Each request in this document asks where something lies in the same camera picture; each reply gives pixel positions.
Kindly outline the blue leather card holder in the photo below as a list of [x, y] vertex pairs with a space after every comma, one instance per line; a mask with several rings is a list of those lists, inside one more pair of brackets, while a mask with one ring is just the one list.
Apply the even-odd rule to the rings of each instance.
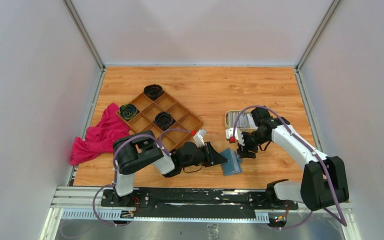
[[241, 174], [243, 172], [241, 167], [242, 159], [234, 150], [227, 148], [220, 154], [227, 159], [226, 162], [221, 164], [221, 169], [225, 177]]

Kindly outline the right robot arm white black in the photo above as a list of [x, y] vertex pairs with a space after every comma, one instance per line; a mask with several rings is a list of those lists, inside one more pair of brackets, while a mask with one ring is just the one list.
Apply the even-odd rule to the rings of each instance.
[[226, 139], [237, 143], [237, 154], [242, 158], [256, 158], [263, 144], [280, 146], [303, 171], [301, 181], [281, 179], [267, 184], [265, 201], [278, 209], [285, 201], [303, 203], [311, 211], [338, 207], [349, 200], [349, 188], [344, 161], [329, 156], [301, 137], [288, 120], [274, 110], [261, 105], [249, 106], [257, 129], [239, 130], [239, 119], [225, 130]]

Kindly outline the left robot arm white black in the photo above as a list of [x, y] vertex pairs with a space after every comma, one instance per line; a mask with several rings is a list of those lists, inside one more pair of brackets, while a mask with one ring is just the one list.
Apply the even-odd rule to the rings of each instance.
[[193, 138], [194, 141], [186, 141], [171, 151], [150, 130], [117, 139], [112, 144], [115, 202], [122, 207], [132, 203], [135, 174], [149, 165], [171, 178], [191, 166], [207, 168], [228, 162], [210, 142], [201, 140], [200, 132]]

